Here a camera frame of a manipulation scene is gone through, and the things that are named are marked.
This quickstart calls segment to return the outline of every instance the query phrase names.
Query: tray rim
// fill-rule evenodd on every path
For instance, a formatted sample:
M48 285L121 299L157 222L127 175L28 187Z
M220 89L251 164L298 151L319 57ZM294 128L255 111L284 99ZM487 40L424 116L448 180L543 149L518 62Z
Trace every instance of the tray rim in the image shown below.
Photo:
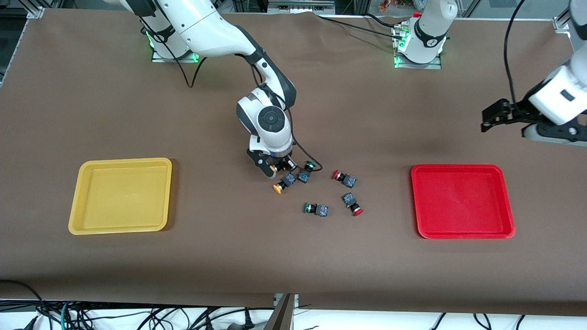
M161 224L157 226L152 226L149 228L134 228L128 229L128 227L107 227L107 228L98 228L92 229L91 231L88 230L76 230L73 228L73 220L75 217L75 211L77 209L77 202L80 198L80 189L83 186L82 183L82 176L83 173L87 170L88 167L97 164L121 164L121 163L147 163L152 161L162 161L165 163L167 167L166 173L166 186L165 186L165 207L163 210L163 221ZM72 201L72 208L69 214L69 222L68 222L68 230L73 235L97 235L97 234L121 234L121 233L145 233L145 232L152 232L152 231L160 231L166 225L168 221L168 212L169 212L169 198L171 193L171 172L173 171L173 164L170 159L166 157L153 157L153 158L128 158L128 159L107 159L107 160L88 160L83 163L79 171L77 172L77 181L75 185L75 192L73 194L73 201Z
M505 204L505 209L507 211L507 220L510 224L511 227L511 231L508 234L460 234L461 236L468 236L468 237L447 237L447 236L451 236L452 234L441 234L441 235L435 235L435 234L430 234L428 232L422 231L421 229L421 218L420 218L420 214L417 212L418 206L419 206L419 202L416 200L416 195L417 195L417 188L416 188L416 176L418 175L418 171L420 170L424 170L424 169L479 169L479 168L484 168L484 169L491 169L491 170L495 170L499 176L499 188L500 188L500 192L503 196L503 198L506 201ZM501 170L501 168L497 165L494 164L417 164L414 165L411 170L410 170L410 180L411 180L411 188L412 188L412 199L414 202L414 213L416 215L416 227L418 229L418 233L428 239L428 240L506 240L509 238L512 238L515 233L516 233L516 226L514 223L514 216L512 214L512 210L511 210L511 203L510 203L510 197L508 195L508 191L507 191L507 186L505 185L505 177L504 177L504 172Z

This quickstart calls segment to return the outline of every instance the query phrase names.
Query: red tray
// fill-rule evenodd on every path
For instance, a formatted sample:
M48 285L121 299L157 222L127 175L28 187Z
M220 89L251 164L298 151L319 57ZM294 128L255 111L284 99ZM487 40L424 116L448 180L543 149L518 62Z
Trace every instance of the red tray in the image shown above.
M424 238L511 238L504 174L495 165L419 164L411 170L418 232Z

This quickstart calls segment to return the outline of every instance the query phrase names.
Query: yellow tray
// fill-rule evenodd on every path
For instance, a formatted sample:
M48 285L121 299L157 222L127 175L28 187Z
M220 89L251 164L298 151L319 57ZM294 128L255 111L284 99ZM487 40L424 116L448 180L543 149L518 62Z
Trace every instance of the yellow tray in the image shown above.
M167 158L88 161L77 175L69 232L161 230L167 224L170 185Z

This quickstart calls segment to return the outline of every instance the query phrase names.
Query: electrical connector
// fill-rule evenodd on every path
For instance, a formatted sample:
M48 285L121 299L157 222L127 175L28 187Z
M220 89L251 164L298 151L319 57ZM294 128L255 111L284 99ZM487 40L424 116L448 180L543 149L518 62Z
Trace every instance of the electrical connector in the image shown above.
M38 316L35 316L26 326L23 330L33 330L33 328L35 327L35 322L36 319L38 318Z
M212 322L210 321L210 316L208 315L206 315L206 330L214 330Z
M251 314L248 309L245 309L245 329L250 330L255 327L255 324L251 320Z

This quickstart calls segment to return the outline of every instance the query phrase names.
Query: robotic arm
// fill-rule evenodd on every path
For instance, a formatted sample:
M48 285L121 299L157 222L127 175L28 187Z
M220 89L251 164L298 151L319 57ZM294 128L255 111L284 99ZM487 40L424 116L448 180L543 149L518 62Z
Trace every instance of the robotic arm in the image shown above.
M523 100L500 99L483 110L481 131L499 124L529 123L522 136L542 142L587 146L587 0L571 0L573 26L583 40L570 60L533 87Z
M414 63L429 63L442 52L446 33L458 14L455 0L429 0L421 17L412 17L400 24L392 34L403 37L397 51Z
M251 134L247 153L271 178L276 170L270 157L273 163L291 161L293 138L284 110L294 105L296 89L245 29L225 21L210 0L105 1L118 2L142 17L153 47L163 57L181 57L191 50L203 57L237 55L255 66L264 82L237 103L237 116Z

